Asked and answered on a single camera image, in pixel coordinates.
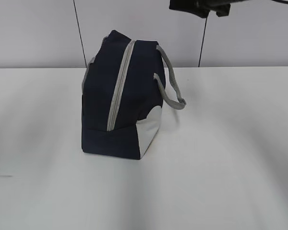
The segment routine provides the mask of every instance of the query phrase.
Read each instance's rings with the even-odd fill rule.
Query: navy blue bag
[[[179,102],[165,93],[166,62]],[[173,67],[158,42],[132,41],[112,31],[89,63],[82,83],[82,150],[141,159],[160,127],[163,100],[186,105]]]

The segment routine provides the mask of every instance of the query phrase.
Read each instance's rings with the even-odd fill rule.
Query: white wall
[[[288,66],[288,5],[251,0],[211,14],[201,66]]]
[[[84,66],[72,0],[0,0],[0,68]]]
[[[175,67],[196,67],[204,20],[169,0],[75,0],[86,61],[112,29],[157,40]],[[0,0],[0,68],[84,67],[73,0]],[[208,18],[201,66],[288,66],[288,5],[251,0]]]
[[[113,29],[132,39],[158,41],[175,67],[198,65],[204,20],[168,9],[169,0],[76,0],[89,61]]]

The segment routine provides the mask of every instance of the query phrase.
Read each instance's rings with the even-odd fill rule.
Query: bag handle
[[[181,93],[180,93],[179,87],[178,87],[177,82],[176,82],[176,79],[175,79],[175,73],[174,73],[173,66],[172,66],[169,58],[167,57],[165,51],[161,48],[161,46],[157,45],[156,48],[157,48],[157,50],[160,52],[162,58],[164,59],[166,65],[167,65],[167,67],[168,67],[169,83],[171,84],[171,86],[173,87],[173,89],[174,89],[175,92],[176,92],[178,102],[169,99],[167,93],[165,92],[165,89],[164,89],[164,87],[163,87],[163,84],[162,84],[162,82],[161,82],[161,80],[160,80],[159,75],[158,75],[157,73],[155,73],[155,74],[154,74],[154,79],[157,80],[157,83],[158,83],[158,87],[159,87],[161,96],[162,96],[163,100],[164,100],[170,107],[172,107],[173,109],[182,110],[182,109],[184,109],[184,107],[186,106],[186,101],[181,97]]]

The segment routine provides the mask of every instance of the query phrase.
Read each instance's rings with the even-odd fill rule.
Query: zipper
[[[112,102],[110,106],[109,116],[108,116],[108,125],[107,125],[107,131],[114,130],[116,118],[119,113],[120,108],[120,101],[124,90],[124,85],[127,77],[127,72],[129,68],[129,63],[131,60],[134,44],[136,41],[131,41],[127,45],[123,58],[121,60],[120,70],[117,77]]]

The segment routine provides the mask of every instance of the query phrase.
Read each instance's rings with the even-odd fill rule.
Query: table surface
[[[288,67],[175,69],[140,161],[82,153],[84,72],[0,69],[0,230],[288,230]]]

